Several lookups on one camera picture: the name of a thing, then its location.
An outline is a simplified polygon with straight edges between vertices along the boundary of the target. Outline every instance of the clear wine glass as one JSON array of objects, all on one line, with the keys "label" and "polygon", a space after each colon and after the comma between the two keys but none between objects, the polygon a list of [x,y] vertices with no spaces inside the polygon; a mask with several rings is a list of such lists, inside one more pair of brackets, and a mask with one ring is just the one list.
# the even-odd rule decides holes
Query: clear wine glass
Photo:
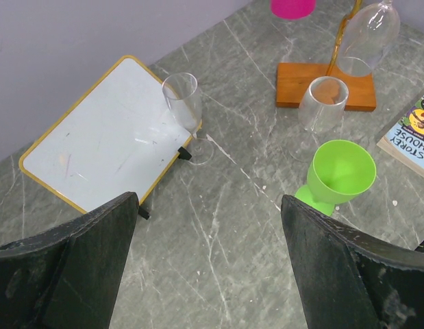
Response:
[{"label": "clear wine glass", "polygon": [[354,77],[370,74],[394,45],[399,29],[392,0],[366,6],[347,23],[336,65]]},{"label": "clear wine glass", "polygon": [[296,128],[305,132],[287,142],[295,160],[312,159],[318,148],[316,135],[330,131],[341,121],[348,98],[349,89],[336,77],[318,77],[311,82],[298,109],[300,125]]},{"label": "clear wine glass", "polygon": [[175,73],[163,81],[163,95],[169,110],[178,124],[190,132],[193,139],[187,147],[193,165],[204,165],[214,153],[213,144],[207,139],[197,138],[202,124],[201,90],[197,78],[190,73]]}]

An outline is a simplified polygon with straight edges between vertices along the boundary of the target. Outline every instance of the magenta container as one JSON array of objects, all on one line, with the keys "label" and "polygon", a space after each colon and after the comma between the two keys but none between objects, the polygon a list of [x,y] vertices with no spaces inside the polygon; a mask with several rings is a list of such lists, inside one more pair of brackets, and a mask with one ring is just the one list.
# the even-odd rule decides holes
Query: magenta container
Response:
[{"label": "magenta container", "polygon": [[316,0],[271,0],[271,11],[281,19],[301,19],[315,9]]}]

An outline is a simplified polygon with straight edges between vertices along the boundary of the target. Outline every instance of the green plastic cup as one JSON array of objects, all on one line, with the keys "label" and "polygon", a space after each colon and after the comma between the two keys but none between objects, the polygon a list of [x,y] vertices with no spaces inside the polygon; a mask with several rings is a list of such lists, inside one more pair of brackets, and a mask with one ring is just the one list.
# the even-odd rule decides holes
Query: green plastic cup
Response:
[{"label": "green plastic cup", "polygon": [[329,141],[315,152],[308,169],[308,182],[295,197],[330,216],[336,204],[367,191],[375,179],[375,161],[363,147],[351,141]]}]

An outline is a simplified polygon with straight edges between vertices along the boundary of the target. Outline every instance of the marble countertop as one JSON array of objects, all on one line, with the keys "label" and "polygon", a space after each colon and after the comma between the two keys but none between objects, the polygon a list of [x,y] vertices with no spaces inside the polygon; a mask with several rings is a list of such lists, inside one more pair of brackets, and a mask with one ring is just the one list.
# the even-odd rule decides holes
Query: marble countertop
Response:
[{"label": "marble countertop", "polygon": [[[297,113],[275,107],[275,74],[278,62],[327,63],[351,2],[320,0],[312,16],[283,21],[255,0],[151,66],[161,78],[198,77],[202,133],[216,151],[206,166],[177,161],[146,201],[151,220],[137,223],[111,328],[307,328],[279,203],[309,164],[286,151]],[[377,180],[333,217],[414,249],[424,239],[424,179],[375,142],[424,91],[424,35],[402,26],[374,77],[376,111],[347,112],[327,138],[368,149]],[[26,149],[0,163],[0,245],[79,215],[19,171]]]}]

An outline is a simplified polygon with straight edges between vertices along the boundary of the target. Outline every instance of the wooden block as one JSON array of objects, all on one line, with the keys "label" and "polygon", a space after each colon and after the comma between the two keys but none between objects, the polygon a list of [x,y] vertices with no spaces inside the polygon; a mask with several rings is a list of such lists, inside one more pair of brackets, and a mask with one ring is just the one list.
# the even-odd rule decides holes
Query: wooden block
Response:
[{"label": "wooden block", "polygon": [[[327,64],[279,63],[277,68],[277,98],[279,108],[298,108],[310,83],[326,74]],[[351,77],[334,68],[332,76],[349,88],[346,110],[372,112],[376,109],[376,95],[372,75]]]}]

